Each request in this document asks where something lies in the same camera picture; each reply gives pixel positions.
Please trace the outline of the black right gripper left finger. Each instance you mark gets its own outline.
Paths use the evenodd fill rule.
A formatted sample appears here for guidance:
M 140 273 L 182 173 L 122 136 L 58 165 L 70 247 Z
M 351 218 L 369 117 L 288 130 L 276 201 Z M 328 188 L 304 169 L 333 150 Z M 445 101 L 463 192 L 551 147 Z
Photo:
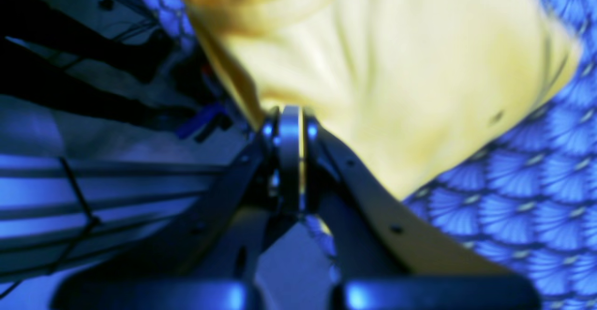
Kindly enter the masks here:
M 203 198 L 112 259 L 68 277 L 53 310 L 262 310 L 268 224 L 304 210 L 304 115 L 274 108 Z

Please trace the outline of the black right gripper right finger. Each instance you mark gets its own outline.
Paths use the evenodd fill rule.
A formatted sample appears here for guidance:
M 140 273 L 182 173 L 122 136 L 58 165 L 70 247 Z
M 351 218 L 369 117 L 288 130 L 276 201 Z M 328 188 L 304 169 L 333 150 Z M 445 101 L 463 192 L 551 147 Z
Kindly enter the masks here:
M 329 227 L 340 281 L 331 310 L 538 310 L 527 278 L 467 250 L 396 201 L 312 114 L 305 205 Z

